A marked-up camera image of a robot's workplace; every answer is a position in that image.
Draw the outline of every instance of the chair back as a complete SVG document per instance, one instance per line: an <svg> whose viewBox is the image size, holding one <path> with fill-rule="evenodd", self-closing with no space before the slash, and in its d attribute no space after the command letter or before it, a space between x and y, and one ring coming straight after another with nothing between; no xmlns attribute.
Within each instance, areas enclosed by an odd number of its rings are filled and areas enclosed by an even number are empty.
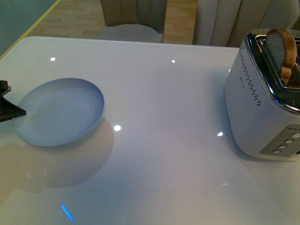
<svg viewBox="0 0 300 225"><path fill-rule="evenodd" d="M299 16L299 0L199 0L193 44L239 47L249 31L290 29Z"/></svg>
<svg viewBox="0 0 300 225"><path fill-rule="evenodd" d="M164 33L167 0L101 0L105 26L141 24Z"/></svg>

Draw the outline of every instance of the toast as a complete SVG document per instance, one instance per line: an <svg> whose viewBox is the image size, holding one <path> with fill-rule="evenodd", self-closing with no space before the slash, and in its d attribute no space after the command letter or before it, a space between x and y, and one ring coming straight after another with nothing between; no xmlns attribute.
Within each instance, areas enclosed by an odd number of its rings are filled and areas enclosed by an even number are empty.
<svg viewBox="0 0 300 225"><path fill-rule="evenodd" d="M287 30L272 29L267 34L266 46L276 64L280 79L288 84L297 57L294 37Z"/></svg>

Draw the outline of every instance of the bread crust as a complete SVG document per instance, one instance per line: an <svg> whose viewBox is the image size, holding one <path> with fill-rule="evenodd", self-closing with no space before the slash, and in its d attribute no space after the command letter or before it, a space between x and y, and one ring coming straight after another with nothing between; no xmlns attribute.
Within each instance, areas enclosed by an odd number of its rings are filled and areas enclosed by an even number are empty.
<svg viewBox="0 0 300 225"><path fill-rule="evenodd" d="M291 69L295 65L296 57L297 57L297 45L295 38L291 35L290 32L284 29L272 29L267 34L271 37L273 34L279 34L282 37L282 41L284 44L285 57L284 61L281 62L281 71L280 74L285 83L288 83L288 80L292 74Z"/></svg>

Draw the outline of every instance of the wooden floor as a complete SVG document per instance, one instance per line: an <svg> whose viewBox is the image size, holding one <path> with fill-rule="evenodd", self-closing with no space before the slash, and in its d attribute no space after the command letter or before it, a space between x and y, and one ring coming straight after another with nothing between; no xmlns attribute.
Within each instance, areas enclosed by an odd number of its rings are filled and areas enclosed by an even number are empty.
<svg viewBox="0 0 300 225"><path fill-rule="evenodd" d="M198 0L168 0L164 43L192 44ZM100 0L61 0L28 34L92 38L104 28Z"/></svg>

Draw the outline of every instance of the stainless steel toaster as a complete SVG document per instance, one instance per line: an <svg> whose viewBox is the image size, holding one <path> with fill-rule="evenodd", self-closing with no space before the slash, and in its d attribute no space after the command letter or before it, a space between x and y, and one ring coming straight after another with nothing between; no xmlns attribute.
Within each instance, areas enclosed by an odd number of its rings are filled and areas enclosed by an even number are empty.
<svg viewBox="0 0 300 225"><path fill-rule="evenodd" d="M295 161L300 157L300 87L281 81L265 45L269 29L249 32L224 85L232 135L246 154ZM300 32L290 30L300 53ZM299 73L297 55L296 70Z"/></svg>

